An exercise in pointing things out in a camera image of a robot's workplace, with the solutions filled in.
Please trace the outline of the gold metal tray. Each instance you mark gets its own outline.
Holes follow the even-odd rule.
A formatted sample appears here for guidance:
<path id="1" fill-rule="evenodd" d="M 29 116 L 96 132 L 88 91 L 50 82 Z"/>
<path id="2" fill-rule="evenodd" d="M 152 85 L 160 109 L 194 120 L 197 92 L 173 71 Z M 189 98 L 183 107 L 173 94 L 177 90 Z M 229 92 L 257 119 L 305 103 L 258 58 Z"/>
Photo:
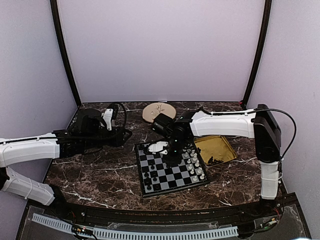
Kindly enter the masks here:
<path id="1" fill-rule="evenodd" d="M 205 165 L 211 157 L 217 160 L 222 160 L 223 164 L 235 160 L 237 158 L 235 150 L 232 148 L 232 146 L 224 136 L 210 135 L 200 137 L 195 139 L 194 143 Z"/>

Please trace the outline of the black white chess board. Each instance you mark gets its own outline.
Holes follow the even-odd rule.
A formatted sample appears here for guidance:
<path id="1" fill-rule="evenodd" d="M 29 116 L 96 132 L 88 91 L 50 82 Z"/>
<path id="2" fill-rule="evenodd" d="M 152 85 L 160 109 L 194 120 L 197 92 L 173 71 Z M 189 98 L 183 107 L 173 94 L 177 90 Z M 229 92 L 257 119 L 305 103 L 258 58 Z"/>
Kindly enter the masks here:
<path id="1" fill-rule="evenodd" d="M 182 162 L 179 165 L 169 165 L 163 160 L 163 157 L 165 157 L 163 154 L 152 154 L 147 152 L 147 147 L 150 144 L 150 142 L 147 142 L 135 145 L 140 187 L 144 198 L 194 188 L 206 185 L 210 182 L 204 161 L 194 143 L 187 144 L 184 149 L 195 150 L 198 154 L 200 165 L 203 168 L 205 180 L 196 183 L 183 180 L 182 171 L 186 170 L 186 167 L 184 166 L 185 164 L 183 163 L 183 157 Z M 150 185 L 145 185 L 144 183 L 144 179 L 146 178 L 144 177 L 145 172 L 149 172 L 149 178 L 151 179 Z M 160 185 L 161 189 L 154 189 L 154 185 Z"/>

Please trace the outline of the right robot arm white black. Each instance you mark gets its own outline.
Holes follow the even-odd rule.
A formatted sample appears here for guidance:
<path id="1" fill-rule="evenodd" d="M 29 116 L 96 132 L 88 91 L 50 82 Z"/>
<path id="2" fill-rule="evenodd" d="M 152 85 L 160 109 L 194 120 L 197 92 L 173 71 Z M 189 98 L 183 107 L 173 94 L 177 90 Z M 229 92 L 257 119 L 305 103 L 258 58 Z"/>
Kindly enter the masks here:
<path id="1" fill-rule="evenodd" d="M 287 112 L 259 104 L 254 109 L 241 111 L 206 111 L 203 108 L 186 111 L 173 119 L 160 113 L 152 123 L 152 129 L 164 137 L 149 145 L 148 152 L 164 154 L 176 163 L 187 142 L 195 137 L 240 136 L 254 139 L 255 154 L 261 168 L 262 201 L 255 205 L 255 213 L 266 217 L 275 208 L 279 182 L 282 178 L 282 131 L 273 113 L 294 118 Z"/>

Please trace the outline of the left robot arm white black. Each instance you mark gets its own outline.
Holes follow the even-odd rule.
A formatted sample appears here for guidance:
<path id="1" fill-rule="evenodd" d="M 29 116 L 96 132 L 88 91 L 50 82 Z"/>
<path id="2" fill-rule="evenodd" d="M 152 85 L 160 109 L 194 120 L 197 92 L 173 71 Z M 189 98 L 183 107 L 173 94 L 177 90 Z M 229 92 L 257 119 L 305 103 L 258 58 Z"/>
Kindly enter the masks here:
<path id="1" fill-rule="evenodd" d="M 27 138 L 0 140 L 0 190 L 50 206 L 60 218 L 67 218 L 70 206 L 60 188 L 35 181 L 14 171 L 10 166 L 18 163 L 64 159 L 84 154 L 105 146 L 121 147 L 132 136 L 126 123 L 115 124 L 118 110 L 109 106 L 105 112 L 83 109 L 67 129 Z"/>

